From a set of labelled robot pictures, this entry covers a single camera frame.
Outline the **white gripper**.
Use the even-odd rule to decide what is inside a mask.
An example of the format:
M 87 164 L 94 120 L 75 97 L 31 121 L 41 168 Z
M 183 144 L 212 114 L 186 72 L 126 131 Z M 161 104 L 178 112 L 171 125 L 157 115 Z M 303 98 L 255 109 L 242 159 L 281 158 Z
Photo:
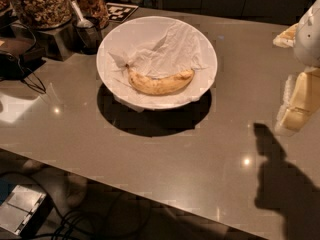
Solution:
M 294 24 L 277 35 L 273 44 L 292 48 L 296 58 L 307 67 L 285 82 L 283 103 L 276 117 L 275 132 L 292 136 L 299 132 L 320 108 L 320 0 L 316 0 Z

